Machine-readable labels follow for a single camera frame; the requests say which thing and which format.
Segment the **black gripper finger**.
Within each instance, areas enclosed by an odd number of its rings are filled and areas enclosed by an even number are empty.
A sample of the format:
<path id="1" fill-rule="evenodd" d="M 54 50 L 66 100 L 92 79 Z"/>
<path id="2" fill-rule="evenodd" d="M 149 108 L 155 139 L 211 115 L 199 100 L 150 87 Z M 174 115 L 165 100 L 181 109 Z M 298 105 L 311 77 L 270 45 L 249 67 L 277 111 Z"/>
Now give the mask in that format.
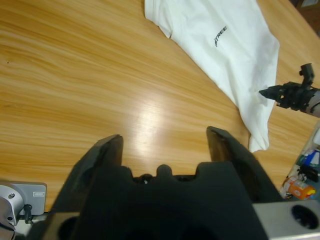
<path id="1" fill-rule="evenodd" d="M 98 140 L 70 171 L 50 213 L 81 211 L 98 169 L 122 164 L 123 146 L 119 134 Z"/>
<path id="2" fill-rule="evenodd" d="M 253 203 L 281 202 L 282 197 L 256 157 L 228 131 L 209 126 L 206 137 L 212 162 L 230 162 Z"/>
<path id="3" fill-rule="evenodd" d="M 303 77 L 302 85 L 311 86 L 314 82 L 315 74 L 311 63 L 304 64 L 300 67 L 299 75 Z"/>
<path id="4" fill-rule="evenodd" d="M 280 102 L 288 98 L 287 91 L 288 91 L 287 87 L 283 85 L 275 85 L 275 86 L 270 86 L 263 90 L 259 90 L 258 92 L 267 99 Z"/>

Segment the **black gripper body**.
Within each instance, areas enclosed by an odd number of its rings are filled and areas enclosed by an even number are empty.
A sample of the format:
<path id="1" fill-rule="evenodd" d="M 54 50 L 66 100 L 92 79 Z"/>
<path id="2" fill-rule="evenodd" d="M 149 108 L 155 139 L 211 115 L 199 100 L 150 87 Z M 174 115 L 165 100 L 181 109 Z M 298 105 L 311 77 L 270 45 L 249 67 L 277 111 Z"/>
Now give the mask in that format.
<path id="1" fill-rule="evenodd" d="M 283 86 L 287 87 L 287 99 L 278 101 L 279 107 L 300 112 L 318 111 L 318 89 L 313 85 L 288 82 Z"/>

